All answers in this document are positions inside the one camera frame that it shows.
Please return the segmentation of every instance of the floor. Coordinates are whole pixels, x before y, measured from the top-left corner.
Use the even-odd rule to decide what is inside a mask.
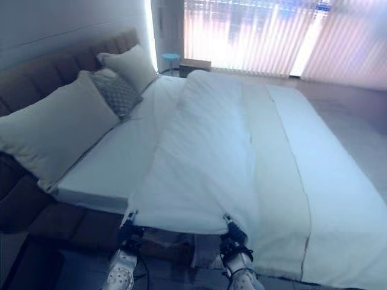
[[[63,252],[66,263],[56,290],[98,290],[106,279],[108,266],[105,257],[83,256],[71,252]],[[145,257],[150,273],[150,290],[226,290],[228,280],[217,269],[189,269],[174,265],[161,259]],[[140,265],[135,275],[144,273]],[[259,280],[266,290],[329,290],[320,286],[300,284],[292,281],[279,280],[260,276]],[[146,280],[135,283],[134,290],[145,290]]]
[[[26,233],[0,233],[0,289],[9,274],[12,264],[18,256],[19,250],[26,237]]]
[[[245,79],[300,90],[387,203],[387,92],[308,83],[298,79]],[[106,278],[106,258],[74,253],[65,253],[65,257],[67,262],[56,290],[99,289]],[[221,270],[195,271],[151,258],[147,258],[146,262],[151,273],[150,289],[227,289],[227,280],[221,275]],[[263,276],[260,281],[266,290],[331,289]],[[144,282],[138,281],[135,289],[145,289]]]

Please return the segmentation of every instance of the stool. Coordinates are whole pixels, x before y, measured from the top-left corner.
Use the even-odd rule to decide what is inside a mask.
[[[171,76],[174,74],[173,64],[174,62],[180,60],[180,56],[177,53],[163,53],[162,57],[169,62],[169,70],[171,72]]]

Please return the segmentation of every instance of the upholstered headboard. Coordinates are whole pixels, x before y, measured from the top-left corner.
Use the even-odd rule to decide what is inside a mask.
[[[33,59],[15,68],[0,72],[0,117],[31,105],[77,78],[81,70],[94,71],[100,65],[96,55],[101,52],[124,53],[138,44],[135,30],[78,43],[64,50]],[[37,204],[40,189],[36,179],[11,156],[0,152],[0,230],[17,231],[24,225],[14,224],[15,215],[34,215],[28,203]]]

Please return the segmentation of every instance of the nightstand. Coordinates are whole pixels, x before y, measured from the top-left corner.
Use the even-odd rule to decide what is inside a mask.
[[[211,62],[197,59],[182,59],[180,63],[180,77],[187,77],[189,73],[197,69],[210,71]]]

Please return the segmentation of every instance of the wall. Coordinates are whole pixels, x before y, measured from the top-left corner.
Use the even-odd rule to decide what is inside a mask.
[[[158,70],[169,68],[163,53],[184,57],[184,0],[152,0]]]
[[[144,0],[0,0],[0,70],[126,27],[149,50]]]

